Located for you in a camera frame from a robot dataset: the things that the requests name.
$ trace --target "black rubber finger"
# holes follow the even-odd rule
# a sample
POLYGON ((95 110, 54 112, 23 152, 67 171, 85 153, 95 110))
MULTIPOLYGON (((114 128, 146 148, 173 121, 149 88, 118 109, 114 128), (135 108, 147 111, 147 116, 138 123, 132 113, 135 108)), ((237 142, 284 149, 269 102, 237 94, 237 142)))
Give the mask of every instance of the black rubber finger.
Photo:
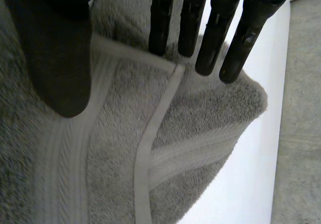
POLYGON ((257 0, 244 0, 243 14, 238 24, 231 46, 220 70, 220 79, 225 83, 234 82, 268 18, 284 3, 263 3, 257 0))
POLYGON ((211 0, 211 14, 195 65, 200 75, 212 73, 238 3, 239 0, 211 0))
POLYGON ((200 0, 198 3, 192 4, 184 1, 178 45, 178 51, 182 56, 191 57, 194 53, 205 2, 206 0, 200 0))
POLYGON ((182 56, 191 57, 198 38, 206 0, 184 0, 178 51, 182 56))
POLYGON ((148 50, 162 56, 166 51, 170 32, 173 0, 152 0, 148 50))

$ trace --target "white stripe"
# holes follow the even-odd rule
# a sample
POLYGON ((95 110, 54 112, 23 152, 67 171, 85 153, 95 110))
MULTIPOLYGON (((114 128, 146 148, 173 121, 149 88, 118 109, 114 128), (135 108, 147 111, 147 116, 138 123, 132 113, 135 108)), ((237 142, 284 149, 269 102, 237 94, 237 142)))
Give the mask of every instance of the white stripe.
POLYGON ((169 86, 161 97, 157 108, 152 115, 137 149, 134 165, 134 208, 136 224, 152 224, 149 205, 148 169, 150 164, 150 151, 158 129, 169 108, 172 99, 184 75, 184 67, 177 66, 169 86))
POLYGON ((176 67, 175 64, 164 58, 103 38, 98 34, 93 34, 92 39, 97 42, 97 48, 108 55, 122 59, 133 59, 137 63, 144 63, 169 73, 172 73, 176 67))

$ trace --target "towel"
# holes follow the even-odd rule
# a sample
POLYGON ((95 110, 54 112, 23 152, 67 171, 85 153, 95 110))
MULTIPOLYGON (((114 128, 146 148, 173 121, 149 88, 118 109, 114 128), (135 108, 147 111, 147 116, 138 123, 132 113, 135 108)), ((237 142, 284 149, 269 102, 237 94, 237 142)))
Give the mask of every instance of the towel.
POLYGON ((166 56, 149 54, 151 0, 94 0, 92 93, 65 119, 36 95, 0 0, 0 222, 176 223, 197 201, 247 126, 267 107, 244 72, 219 80, 177 52, 174 1, 166 56))

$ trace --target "gray towel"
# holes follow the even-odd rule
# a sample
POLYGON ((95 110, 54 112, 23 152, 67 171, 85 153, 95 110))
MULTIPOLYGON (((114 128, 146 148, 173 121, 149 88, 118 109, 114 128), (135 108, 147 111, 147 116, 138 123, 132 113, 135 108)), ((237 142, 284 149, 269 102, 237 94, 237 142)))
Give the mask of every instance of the gray towel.
POLYGON ((35 94, 0 0, 1 223, 176 223, 266 109, 246 74, 219 80, 226 49, 209 77, 178 55, 180 0, 167 60, 145 52, 149 6, 94 0, 94 29, 113 41, 93 36, 88 108, 64 119, 35 94))

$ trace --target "concrete floor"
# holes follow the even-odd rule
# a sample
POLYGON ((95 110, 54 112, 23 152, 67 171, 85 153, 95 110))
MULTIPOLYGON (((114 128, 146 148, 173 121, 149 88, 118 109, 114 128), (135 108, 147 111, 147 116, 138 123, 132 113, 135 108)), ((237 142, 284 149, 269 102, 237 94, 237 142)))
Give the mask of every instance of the concrete floor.
POLYGON ((291 3, 271 223, 321 223, 321 0, 291 3))

